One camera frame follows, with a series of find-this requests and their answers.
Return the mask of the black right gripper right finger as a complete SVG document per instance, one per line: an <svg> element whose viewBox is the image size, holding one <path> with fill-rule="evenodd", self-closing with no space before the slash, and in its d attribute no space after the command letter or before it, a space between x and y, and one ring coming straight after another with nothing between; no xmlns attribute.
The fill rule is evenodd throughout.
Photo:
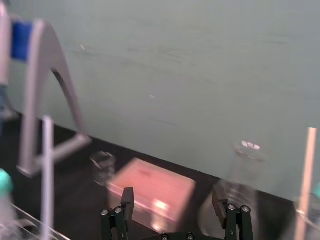
<svg viewBox="0 0 320 240"><path fill-rule="evenodd" d="M224 230L224 240L252 240L251 208L229 202L224 188L215 184L211 197L215 214Z"/></svg>

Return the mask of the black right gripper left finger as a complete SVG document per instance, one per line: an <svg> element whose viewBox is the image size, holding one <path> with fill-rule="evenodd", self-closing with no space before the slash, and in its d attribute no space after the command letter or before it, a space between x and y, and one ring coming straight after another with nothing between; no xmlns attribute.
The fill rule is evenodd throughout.
<svg viewBox="0 0 320 240"><path fill-rule="evenodd" d="M101 239L112 240L112 229L116 229L118 240L128 239L129 221L133 217L135 206L134 188L123 190L120 206L112 210L103 209L100 212Z"/></svg>

